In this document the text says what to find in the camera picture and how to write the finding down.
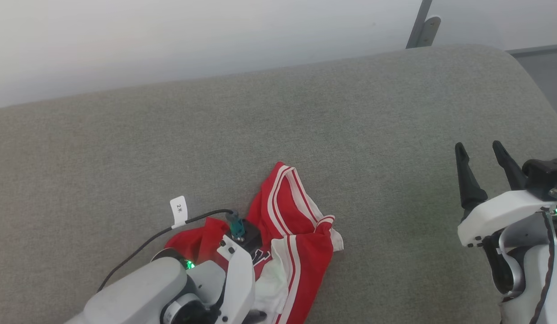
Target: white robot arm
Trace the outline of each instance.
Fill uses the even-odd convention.
[[[151,263],[99,291],[67,324],[261,322],[266,314],[251,310],[255,277],[243,242],[223,236],[217,252],[229,261],[227,273],[213,261],[185,269],[173,249],[163,250]]]
[[[486,252],[503,324],[557,324],[557,159],[521,169],[500,142],[493,149],[512,190],[487,201],[464,146],[455,146],[460,242]]]

